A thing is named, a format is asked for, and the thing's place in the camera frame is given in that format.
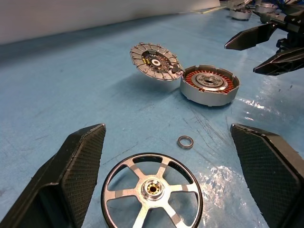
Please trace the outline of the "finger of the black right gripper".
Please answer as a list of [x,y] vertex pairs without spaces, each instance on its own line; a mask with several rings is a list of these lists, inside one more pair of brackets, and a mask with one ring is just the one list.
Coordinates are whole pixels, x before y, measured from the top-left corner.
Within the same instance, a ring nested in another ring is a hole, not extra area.
[[304,68],[304,47],[297,47],[273,55],[267,61],[256,66],[253,72],[267,76],[278,76],[301,68]]
[[267,23],[243,30],[225,44],[225,49],[245,50],[255,47],[257,44],[267,42],[276,28],[276,24]]

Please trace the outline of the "yellow tape strip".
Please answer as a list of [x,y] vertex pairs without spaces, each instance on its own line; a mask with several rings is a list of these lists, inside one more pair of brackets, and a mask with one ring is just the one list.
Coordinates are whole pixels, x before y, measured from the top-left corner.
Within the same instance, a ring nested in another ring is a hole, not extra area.
[[220,6],[220,7],[210,8],[210,9],[193,10],[191,12],[198,13],[198,14],[207,14],[210,12],[214,12],[214,11],[218,11],[218,10],[222,10],[222,9],[226,9],[226,8],[227,8],[226,6]]

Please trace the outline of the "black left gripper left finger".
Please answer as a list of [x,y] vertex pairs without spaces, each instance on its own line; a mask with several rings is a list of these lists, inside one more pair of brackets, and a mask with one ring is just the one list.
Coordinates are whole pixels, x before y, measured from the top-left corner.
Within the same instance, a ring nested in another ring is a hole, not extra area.
[[81,228],[97,185],[106,126],[70,134],[31,178],[0,228]]

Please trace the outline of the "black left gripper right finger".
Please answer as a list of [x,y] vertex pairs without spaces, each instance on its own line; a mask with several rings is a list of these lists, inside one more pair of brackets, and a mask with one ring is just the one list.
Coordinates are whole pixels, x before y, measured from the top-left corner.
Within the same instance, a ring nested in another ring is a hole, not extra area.
[[280,135],[233,123],[242,172],[269,228],[304,228],[304,159]]

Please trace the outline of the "motor cover with circuit board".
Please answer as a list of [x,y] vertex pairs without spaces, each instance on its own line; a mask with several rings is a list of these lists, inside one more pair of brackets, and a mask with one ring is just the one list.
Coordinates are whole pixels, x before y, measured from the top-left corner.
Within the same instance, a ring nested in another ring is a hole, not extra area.
[[130,57],[140,72],[157,80],[174,81],[184,74],[177,56],[159,44],[140,42],[131,48]]

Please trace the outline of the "silver motor stator housing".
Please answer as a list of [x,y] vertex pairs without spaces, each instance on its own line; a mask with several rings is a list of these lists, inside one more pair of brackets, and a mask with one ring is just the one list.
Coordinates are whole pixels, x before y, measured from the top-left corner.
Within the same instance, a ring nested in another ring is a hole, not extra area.
[[233,73],[209,65],[186,68],[180,81],[180,90],[187,99],[211,107],[231,103],[239,86],[240,80]]

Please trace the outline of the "spoked silver rotor wheel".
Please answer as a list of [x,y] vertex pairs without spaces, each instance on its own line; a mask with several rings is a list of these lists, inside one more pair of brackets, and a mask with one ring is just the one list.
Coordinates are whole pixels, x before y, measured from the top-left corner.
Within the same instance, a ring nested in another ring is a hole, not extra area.
[[[156,162],[160,166],[156,174],[145,175],[137,166],[141,162]],[[188,181],[188,184],[170,185],[163,177],[168,167],[172,167],[178,171]],[[137,176],[138,181],[136,186],[132,189],[109,190],[108,185],[111,180],[124,168],[128,168]],[[182,221],[177,212],[169,204],[171,194],[176,192],[190,192],[196,195],[197,213],[193,223],[189,226]],[[133,224],[133,228],[143,228],[148,212],[157,208],[164,209],[176,228],[198,228],[203,212],[202,192],[195,176],[180,161],[160,153],[139,153],[129,156],[117,163],[108,173],[101,192],[101,209],[108,228],[118,227],[111,218],[107,203],[111,200],[125,197],[136,197],[141,204],[141,209]]]

